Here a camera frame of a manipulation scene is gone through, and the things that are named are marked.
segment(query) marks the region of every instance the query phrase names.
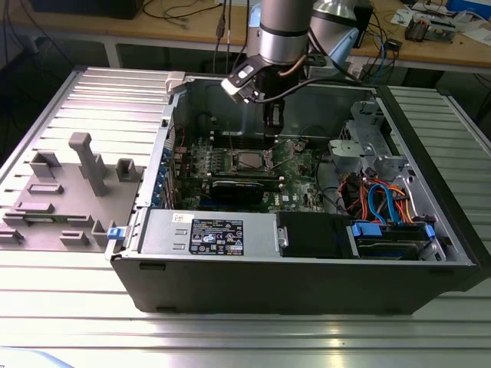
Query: motherboard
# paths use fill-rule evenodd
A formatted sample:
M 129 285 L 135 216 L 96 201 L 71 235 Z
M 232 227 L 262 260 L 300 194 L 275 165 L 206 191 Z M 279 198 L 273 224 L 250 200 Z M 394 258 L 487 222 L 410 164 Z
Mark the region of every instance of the motherboard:
M 306 140 L 282 140 L 264 149 L 237 137 L 222 144 L 199 138 L 175 156 L 176 207 L 324 212 L 324 197 L 315 180 L 318 154 L 318 150 L 308 148 Z

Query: white table leg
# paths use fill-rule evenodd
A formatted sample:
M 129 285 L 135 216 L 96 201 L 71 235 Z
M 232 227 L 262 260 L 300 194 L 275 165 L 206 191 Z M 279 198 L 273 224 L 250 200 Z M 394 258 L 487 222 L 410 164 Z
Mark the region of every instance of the white table leg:
M 121 67 L 120 55 L 117 52 L 116 44 L 110 41 L 104 42 L 104 48 L 106 49 L 107 61 L 109 61 L 110 67 Z

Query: power supply label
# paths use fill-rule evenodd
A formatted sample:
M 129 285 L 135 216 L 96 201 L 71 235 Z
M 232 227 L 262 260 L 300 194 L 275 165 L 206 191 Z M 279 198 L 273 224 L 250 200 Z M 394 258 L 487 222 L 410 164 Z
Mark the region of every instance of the power supply label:
M 191 225 L 189 253 L 193 255 L 244 255 L 243 221 L 195 218 Z

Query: blue latch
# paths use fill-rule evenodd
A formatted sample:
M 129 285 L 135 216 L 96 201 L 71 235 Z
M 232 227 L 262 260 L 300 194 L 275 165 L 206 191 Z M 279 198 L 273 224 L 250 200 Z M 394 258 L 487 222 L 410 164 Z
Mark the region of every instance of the blue latch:
M 437 234 L 435 234 L 435 230 L 433 229 L 432 226 L 430 225 L 426 225 L 424 227 L 424 229 L 426 230 L 427 232 L 427 235 L 428 235 L 428 238 L 430 238 L 431 240 L 435 239 L 435 237 L 437 236 Z
M 372 224 L 371 222 L 357 222 L 351 226 L 353 236 L 382 236 L 381 227 L 379 224 Z
M 107 238 L 109 240 L 124 240 L 126 237 L 126 226 L 119 226 L 107 230 Z

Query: green circuit board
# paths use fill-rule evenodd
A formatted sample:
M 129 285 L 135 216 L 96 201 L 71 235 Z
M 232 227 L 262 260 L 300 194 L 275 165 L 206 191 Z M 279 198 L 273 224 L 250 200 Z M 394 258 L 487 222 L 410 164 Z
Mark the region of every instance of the green circuit board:
M 186 210 L 230 212 L 324 212 L 315 185 L 315 151 L 305 142 L 287 140 L 271 150 L 188 147 L 186 170 L 181 170 L 180 205 Z M 259 182 L 265 187 L 261 203 L 216 204 L 209 196 L 215 180 Z

